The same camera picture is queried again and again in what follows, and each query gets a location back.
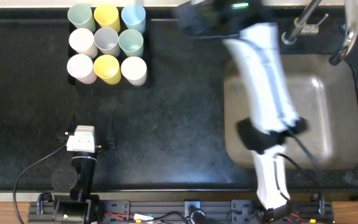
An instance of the metal pipe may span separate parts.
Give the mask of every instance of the metal pipe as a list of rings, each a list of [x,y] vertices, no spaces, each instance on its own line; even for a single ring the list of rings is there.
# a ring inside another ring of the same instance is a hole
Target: metal pipe
[[[302,28],[305,26],[307,20],[310,15],[316,9],[316,7],[320,4],[321,0],[312,0],[308,6],[306,6],[305,10],[303,10],[300,17],[296,18],[293,21],[293,25],[290,30],[283,35],[283,41],[286,44],[293,44],[296,41],[296,37],[302,31]]]
[[[345,39],[340,48],[329,58],[331,65],[337,65],[351,52],[358,35],[357,0],[344,0],[346,14]]]

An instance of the faucet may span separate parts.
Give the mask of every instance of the faucet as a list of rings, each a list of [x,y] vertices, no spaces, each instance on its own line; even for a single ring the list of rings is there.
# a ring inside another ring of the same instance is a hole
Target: faucet
[[[317,34],[318,26],[327,18],[326,16],[317,25],[306,24],[311,13],[317,8],[321,0],[312,0],[300,17],[293,21],[293,26],[290,27],[288,32],[284,32],[282,40],[286,44],[294,44],[296,37],[300,34]],[[345,15],[346,15],[346,31],[345,39],[342,45],[335,51],[329,58],[331,65],[337,65],[351,52],[358,35],[358,5],[357,0],[344,0]]]

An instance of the white wall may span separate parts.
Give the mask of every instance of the white wall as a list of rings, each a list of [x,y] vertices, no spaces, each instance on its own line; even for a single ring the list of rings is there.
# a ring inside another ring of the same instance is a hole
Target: white wall
[[[114,2],[117,6],[125,6],[131,2],[140,2],[145,6],[177,6],[189,0],[0,0],[0,7],[70,7],[76,3],[87,3],[97,6]],[[310,0],[264,0],[269,6],[304,6]],[[321,6],[343,5],[343,0],[323,0]]]

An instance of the yellow cup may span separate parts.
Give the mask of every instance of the yellow cup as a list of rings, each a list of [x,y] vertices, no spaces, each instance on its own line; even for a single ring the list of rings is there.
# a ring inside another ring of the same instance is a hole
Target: yellow cup
[[[110,27],[117,32],[121,29],[118,9],[114,4],[103,4],[96,7],[93,16],[101,27]]]
[[[93,64],[93,70],[98,77],[107,84],[114,85],[121,80],[121,71],[118,60],[111,55],[98,57]]]

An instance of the sink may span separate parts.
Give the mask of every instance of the sink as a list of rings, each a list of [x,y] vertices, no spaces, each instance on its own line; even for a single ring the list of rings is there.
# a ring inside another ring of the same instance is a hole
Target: sink
[[[351,169],[358,164],[358,102],[352,68],[328,63],[329,55],[282,55],[288,91],[308,130],[298,137],[323,169]],[[249,117],[247,93],[234,62],[224,77],[224,129],[230,158],[254,167],[252,155],[236,130],[238,121]],[[287,139],[286,154],[302,168],[313,168],[306,154]]]

